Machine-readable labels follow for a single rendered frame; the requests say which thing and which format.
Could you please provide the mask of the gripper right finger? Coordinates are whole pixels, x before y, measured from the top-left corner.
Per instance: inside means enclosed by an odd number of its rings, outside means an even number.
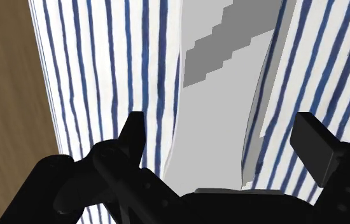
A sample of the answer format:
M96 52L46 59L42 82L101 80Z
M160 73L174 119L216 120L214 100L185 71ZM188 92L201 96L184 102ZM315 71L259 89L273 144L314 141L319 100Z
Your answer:
M290 144L323 189L305 224L350 224L350 143L339 141L312 113L298 112Z

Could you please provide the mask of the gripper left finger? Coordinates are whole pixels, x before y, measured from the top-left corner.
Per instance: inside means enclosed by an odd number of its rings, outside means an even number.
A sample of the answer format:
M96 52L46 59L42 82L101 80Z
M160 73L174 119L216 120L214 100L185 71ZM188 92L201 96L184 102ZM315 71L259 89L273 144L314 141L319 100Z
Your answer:
M118 224L194 224L194 213L147 168L144 114L129 114L120 136L93 145L74 161L42 158L32 169L0 224L77 224L88 206L104 204Z

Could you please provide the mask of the blue white striped sofa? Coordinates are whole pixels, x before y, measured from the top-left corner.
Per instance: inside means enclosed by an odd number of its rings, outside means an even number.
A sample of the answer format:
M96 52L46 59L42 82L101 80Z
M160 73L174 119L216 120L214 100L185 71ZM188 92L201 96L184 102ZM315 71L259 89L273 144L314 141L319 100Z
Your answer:
M146 117L142 167L198 188L321 193L290 146L309 111L350 142L350 0L28 0L59 151Z

